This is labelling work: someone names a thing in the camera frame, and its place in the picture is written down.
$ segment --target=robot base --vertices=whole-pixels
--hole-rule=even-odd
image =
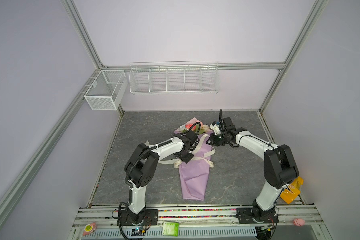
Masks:
[[[237,211],[237,218],[239,219],[239,223],[240,224],[245,224],[245,223],[278,223],[279,222],[279,218],[276,215],[276,211],[275,209],[272,209],[268,215],[257,219],[257,221],[254,220],[253,214],[252,214],[252,207],[238,207],[236,209]]]
[[[150,219],[152,220],[151,225],[157,225],[158,219],[158,210],[157,209],[145,209],[143,222],[137,225],[149,225]],[[121,210],[120,212],[120,222],[122,226],[133,226],[136,225],[134,220],[129,216],[127,210]]]

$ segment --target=white wire basket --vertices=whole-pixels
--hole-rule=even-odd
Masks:
[[[220,87],[217,62],[181,65],[131,63],[132,94],[217,93]]]
[[[101,70],[84,98],[92,110],[117,110],[127,85],[124,71]]]

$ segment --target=yellow package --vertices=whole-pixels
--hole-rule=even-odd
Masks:
[[[303,184],[304,180],[301,177],[298,177],[295,179],[290,185],[289,191],[288,189],[285,189],[280,197],[288,204],[290,204],[295,198],[300,194],[300,186]]]

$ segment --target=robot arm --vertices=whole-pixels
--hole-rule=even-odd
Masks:
[[[143,221],[145,190],[155,174],[158,161],[175,154],[182,161],[189,162],[193,157],[191,150],[197,142],[197,134],[188,131],[182,134],[174,134],[169,140],[156,145],[139,144],[137,146],[124,167],[125,172],[127,172],[125,180],[130,186],[127,213],[132,223],[139,224]]]
[[[214,146],[229,144],[233,148],[243,146],[264,160],[266,181],[247,216],[261,223],[270,216],[276,215],[274,210],[276,200],[282,191],[288,188],[287,184],[292,183],[299,176],[291,149],[287,145],[278,146],[266,142],[242,127],[236,128],[231,118],[222,118],[221,110],[219,121],[213,122],[211,128],[215,133],[211,134],[207,144]]]

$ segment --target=wire basket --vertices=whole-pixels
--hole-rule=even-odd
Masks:
[[[101,70],[84,98],[92,110],[117,110],[127,85],[124,71]]]
[[[129,81],[132,94],[217,93],[220,87],[216,62],[164,66],[131,63]]]

